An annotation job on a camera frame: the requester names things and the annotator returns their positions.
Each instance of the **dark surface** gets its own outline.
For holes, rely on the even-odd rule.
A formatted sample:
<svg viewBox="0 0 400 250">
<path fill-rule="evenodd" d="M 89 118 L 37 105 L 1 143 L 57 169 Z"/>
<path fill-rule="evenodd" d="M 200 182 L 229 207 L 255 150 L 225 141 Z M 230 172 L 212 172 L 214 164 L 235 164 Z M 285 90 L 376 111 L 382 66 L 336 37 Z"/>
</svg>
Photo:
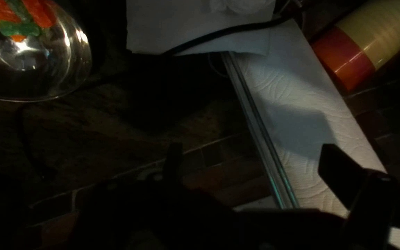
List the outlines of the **dark surface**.
<svg viewBox="0 0 400 250">
<path fill-rule="evenodd" d="M 162 59 L 128 52 L 123 2 L 61 1 L 91 41 L 89 82 L 57 101 L 0 102 L 0 173 L 22 184 L 32 204 L 30 223 L 78 209 L 83 190 L 93 183 L 111 177 L 133 182 L 140 171 L 158 166 L 172 141 L 186 148 L 186 175 L 201 176 L 218 152 L 214 165 L 226 165 L 218 179 L 235 177 L 233 186 L 214 189 L 222 191 L 223 202 L 268 196 L 232 84 L 210 65 L 212 61 L 221 71 L 219 57 Z M 257 175 L 239 175 L 241 162 Z M 43 169 L 53 175 L 44 177 Z M 201 182 L 191 186 L 207 186 Z"/>
<path fill-rule="evenodd" d="M 386 169 L 400 180 L 400 54 L 346 101 Z"/>
<path fill-rule="evenodd" d="M 236 214 L 171 175 L 110 186 L 93 190 L 69 248 L 333 248 L 343 222 L 312 209 Z"/>
<path fill-rule="evenodd" d="M 400 227 L 400 183 L 385 172 L 362 168 L 335 144 L 323 144 L 318 172 L 350 208 L 341 248 L 385 248 L 390 227 Z"/>
</svg>

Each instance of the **orange candy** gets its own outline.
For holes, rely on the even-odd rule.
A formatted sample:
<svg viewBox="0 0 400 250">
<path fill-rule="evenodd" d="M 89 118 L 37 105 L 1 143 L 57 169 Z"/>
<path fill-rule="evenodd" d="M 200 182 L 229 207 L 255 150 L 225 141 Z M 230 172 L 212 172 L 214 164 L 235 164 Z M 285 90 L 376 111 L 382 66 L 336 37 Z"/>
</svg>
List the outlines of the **orange candy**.
<svg viewBox="0 0 400 250">
<path fill-rule="evenodd" d="M 22 34 L 14 34 L 14 36 L 11 37 L 11 40 L 15 41 L 15 43 L 21 43 L 21 41 L 23 41 L 25 39 L 26 39 L 26 37 L 22 36 Z"/>
<path fill-rule="evenodd" d="M 7 5 L 5 0 L 0 0 L 0 12 L 4 15 L 15 15 L 10 7 Z"/>
<path fill-rule="evenodd" d="M 40 27 L 50 29 L 55 25 L 55 15 L 50 9 L 48 0 L 22 0 L 22 2 Z"/>
</svg>

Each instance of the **glass bowl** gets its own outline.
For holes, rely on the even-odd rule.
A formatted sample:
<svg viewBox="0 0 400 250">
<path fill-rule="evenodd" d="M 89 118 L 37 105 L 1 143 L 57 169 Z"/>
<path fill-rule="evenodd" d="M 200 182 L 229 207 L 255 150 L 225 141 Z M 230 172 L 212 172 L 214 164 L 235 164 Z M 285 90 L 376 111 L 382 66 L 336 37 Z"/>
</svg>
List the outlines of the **glass bowl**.
<svg viewBox="0 0 400 250">
<path fill-rule="evenodd" d="M 90 73 L 89 40 L 76 21 L 51 4 L 57 23 L 41 36 L 15 43 L 0 34 L 0 100 L 14 102 L 62 97 Z"/>
</svg>

